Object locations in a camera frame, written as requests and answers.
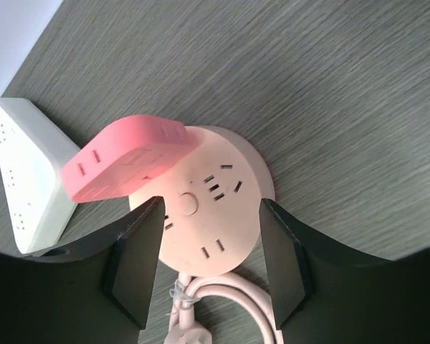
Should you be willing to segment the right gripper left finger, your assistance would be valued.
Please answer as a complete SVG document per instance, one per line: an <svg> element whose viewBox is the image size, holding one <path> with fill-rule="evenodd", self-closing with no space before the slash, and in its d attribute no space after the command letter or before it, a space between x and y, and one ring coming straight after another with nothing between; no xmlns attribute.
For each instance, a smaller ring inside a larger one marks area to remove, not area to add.
<svg viewBox="0 0 430 344"><path fill-rule="evenodd" d="M0 343L137 343L163 235L154 196L39 257L0 252Z"/></svg>

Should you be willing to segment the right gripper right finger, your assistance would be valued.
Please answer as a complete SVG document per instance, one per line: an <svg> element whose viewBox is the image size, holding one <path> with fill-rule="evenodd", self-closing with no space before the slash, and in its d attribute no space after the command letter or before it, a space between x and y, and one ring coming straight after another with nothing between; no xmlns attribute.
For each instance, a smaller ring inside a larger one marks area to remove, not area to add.
<svg viewBox="0 0 430 344"><path fill-rule="evenodd" d="M430 343L430 247L397 260L353 249L263 199L275 324L286 343Z"/></svg>

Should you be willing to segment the pink round socket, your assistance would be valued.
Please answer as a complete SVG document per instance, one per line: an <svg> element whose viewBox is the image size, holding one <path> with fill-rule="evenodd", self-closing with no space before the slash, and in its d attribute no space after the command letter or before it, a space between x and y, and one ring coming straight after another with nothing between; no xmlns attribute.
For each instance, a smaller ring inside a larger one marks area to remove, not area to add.
<svg viewBox="0 0 430 344"><path fill-rule="evenodd" d="M232 271L259 240L259 204L274 199L263 157L246 139L214 125L189 126L196 149L128 198L165 202L159 259L193 277Z"/></svg>

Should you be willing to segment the pink plug adapter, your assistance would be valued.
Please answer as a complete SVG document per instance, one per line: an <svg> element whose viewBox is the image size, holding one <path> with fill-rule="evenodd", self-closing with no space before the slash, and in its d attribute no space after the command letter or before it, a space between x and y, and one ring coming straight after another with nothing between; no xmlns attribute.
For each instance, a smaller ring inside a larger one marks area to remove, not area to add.
<svg viewBox="0 0 430 344"><path fill-rule="evenodd" d="M176 120L130 115L103 128L61 170L75 203L129 196L197 146Z"/></svg>

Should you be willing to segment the white triangular socket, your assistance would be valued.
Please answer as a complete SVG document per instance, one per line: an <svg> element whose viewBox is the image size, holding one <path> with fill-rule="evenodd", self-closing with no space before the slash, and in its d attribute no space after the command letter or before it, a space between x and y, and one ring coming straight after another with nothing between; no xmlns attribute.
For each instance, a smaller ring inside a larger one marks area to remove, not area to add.
<svg viewBox="0 0 430 344"><path fill-rule="evenodd" d="M30 100L0 97L0 171L22 254L55 245L77 204L61 170L79 147Z"/></svg>

